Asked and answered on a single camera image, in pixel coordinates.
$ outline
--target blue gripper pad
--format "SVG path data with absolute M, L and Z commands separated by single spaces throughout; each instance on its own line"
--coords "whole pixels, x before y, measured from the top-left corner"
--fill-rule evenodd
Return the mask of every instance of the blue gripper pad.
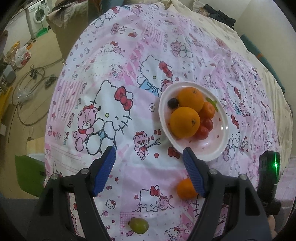
M 113 165 L 115 163 L 115 159 L 116 159 L 115 148 L 114 147 L 107 148 L 101 157 L 101 161 L 103 161 L 103 164 L 94 179 L 94 187 L 91 191 L 93 197 L 96 197 L 98 195 L 98 193 L 100 193 L 104 190 L 104 187 L 105 187 L 106 182 L 108 180 L 111 169 L 113 168 Z
M 200 196 L 206 197 L 208 192 L 208 190 L 206 190 L 204 186 L 204 179 L 208 178 L 207 174 L 206 176 L 204 175 L 204 171 L 208 168 L 206 163 L 202 160 L 197 159 L 191 148 L 185 148 L 183 150 L 183 162 L 186 171 L 188 172 L 188 175 L 190 177 L 190 180 L 192 181 L 195 191 Z

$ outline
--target washing machine door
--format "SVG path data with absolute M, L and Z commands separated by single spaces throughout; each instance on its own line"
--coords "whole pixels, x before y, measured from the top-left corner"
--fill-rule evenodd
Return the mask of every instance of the washing machine door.
M 34 22 L 40 24 L 41 22 L 45 21 L 45 16 L 46 14 L 45 14 L 44 7 L 39 7 L 34 13 L 34 16 L 33 16 Z

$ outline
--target cream bed sheet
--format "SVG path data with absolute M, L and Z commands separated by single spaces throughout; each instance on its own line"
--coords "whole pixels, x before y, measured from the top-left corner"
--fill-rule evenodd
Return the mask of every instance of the cream bed sheet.
M 213 38 L 218 37 L 222 39 L 232 51 L 241 54 L 256 68 L 265 87 L 277 127 L 281 155 L 280 170 L 282 174 L 289 163 L 291 154 L 293 121 L 291 110 L 275 78 L 268 69 L 246 49 L 236 31 L 212 18 L 191 11 L 178 0 L 171 1 L 172 4 L 169 7 L 171 11 L 191 18 L 196 24 L 203 27 L 209 35 L 212 35 Z

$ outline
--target bowl of fruit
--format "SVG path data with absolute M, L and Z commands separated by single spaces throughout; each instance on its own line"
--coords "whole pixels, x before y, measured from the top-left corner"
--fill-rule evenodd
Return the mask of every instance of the bowl of fruit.
M 161 126 L 180 153 L 190 147 L 198 159 L 211 161 L 229 140 L 227 115 L 217 98 L 194 82 L 178 82 L 162 93 L 158 114 Z

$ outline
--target bed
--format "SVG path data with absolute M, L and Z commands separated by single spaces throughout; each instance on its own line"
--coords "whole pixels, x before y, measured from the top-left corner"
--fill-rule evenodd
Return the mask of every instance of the bed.
M 230 176 L 245 173 L 256 187 L 265 150 L 280 152 L 281 170 L 289 163 L 289 106 L 235 31 L 177 0 L 168 10 L 162 3 L 113 7 L 73 46 L 53 94 L 45 137 L 48 176 L 73 175 L 108 145 L 116 148 L 106 187 L 94 199 L 112 240 L 139 240 L 128 226 L 132 217 L 148 220 L 145 240 L 186 240 L 198 219 L 204 199 L 177 197 L 175 186 L 187 173 L 157 112 L 161 93 L 177 81 L 208 88 L 229 117 L 228 146 L 208 163 L 211 168 Z M 75 232 L 83 236 L 73 194 L 70 209 Z M 225 205 L 216 236 L 226 213 Z

